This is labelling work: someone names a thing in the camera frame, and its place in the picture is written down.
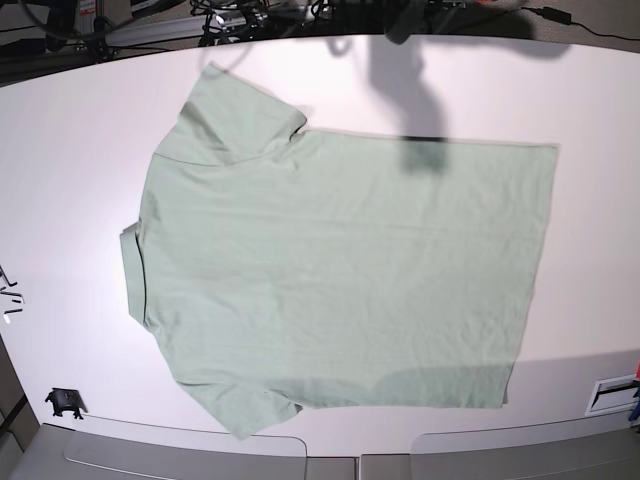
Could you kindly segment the light green T-shirt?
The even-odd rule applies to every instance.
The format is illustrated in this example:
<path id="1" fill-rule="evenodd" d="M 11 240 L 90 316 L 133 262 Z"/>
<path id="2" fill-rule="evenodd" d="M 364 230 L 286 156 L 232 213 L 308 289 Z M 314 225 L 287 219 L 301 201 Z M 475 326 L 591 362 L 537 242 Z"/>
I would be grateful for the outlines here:
<path id="1" fill-rule="evenodd" d="M 120 237 L 130 316 L 239 439 L 304 409 L 498 409 L 557 157 L 312 130 L 209 66 Z"/>

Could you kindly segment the black table clamp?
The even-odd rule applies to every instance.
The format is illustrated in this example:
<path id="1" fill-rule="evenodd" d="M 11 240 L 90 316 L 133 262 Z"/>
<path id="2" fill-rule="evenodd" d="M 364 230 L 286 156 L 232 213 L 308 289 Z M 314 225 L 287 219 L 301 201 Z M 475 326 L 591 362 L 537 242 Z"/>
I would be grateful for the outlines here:
<path id="1" fill-rule="evenodd" d="M 51 404 L 54 417 L 63 417 L 65 412 L 71 412 L 74 419 L 83 420 L 82 413 L 88 412 L 78 390 L 53 388 L 45 402 Z"/>

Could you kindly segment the black power adapter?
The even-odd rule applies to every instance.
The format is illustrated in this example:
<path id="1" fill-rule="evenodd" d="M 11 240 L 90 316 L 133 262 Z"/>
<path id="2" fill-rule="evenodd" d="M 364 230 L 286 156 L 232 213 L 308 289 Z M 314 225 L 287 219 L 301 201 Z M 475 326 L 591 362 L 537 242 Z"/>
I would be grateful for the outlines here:
<path id="1" fill-rule="evenodd" d="M 539 10 L 539 14 L 545 20 L 557 24 L 566 26 L 571 26 L 573 24 L 572 14 L 563 10 L 545 6 Z"/>

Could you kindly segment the grey chair left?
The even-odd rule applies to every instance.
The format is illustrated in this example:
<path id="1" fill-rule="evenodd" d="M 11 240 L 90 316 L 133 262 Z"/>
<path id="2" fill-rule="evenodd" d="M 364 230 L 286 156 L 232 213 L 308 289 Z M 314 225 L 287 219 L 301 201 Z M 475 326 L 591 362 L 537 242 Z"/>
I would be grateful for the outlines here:
<path id="1" fill-rule="evenodd" d="M 44 425 L 10 479 L 355 479 L 353 459 L 203 451 Z"/>

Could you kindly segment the grey chair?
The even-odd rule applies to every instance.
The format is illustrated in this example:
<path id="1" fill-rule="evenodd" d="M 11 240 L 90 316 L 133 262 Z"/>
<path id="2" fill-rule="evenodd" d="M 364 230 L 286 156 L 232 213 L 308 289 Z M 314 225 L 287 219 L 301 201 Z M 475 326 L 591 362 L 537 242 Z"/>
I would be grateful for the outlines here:
<path id="1" fill-rule="evenodd" d="M 10 479 L 355 479 L 353 459 L 203 451 L 44 425 Z"/>
<path id="2" fill-rule="evenodd" d="M 639 426 L 623 412 L 432 433 L 407 454 L 363 455 L 361 479 L 637 479 Z"/>

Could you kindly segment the grey chair right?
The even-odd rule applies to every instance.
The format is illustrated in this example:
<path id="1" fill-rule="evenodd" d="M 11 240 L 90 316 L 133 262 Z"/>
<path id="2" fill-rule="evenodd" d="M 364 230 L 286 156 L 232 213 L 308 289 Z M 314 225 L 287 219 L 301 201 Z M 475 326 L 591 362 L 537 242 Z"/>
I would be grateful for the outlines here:
<path id="1" fill-rule="evenodd" d="M 432 433 L 407 454 L 363 455 L 361 479 L 637 479 L 639 426 L 623 412 Z"/>

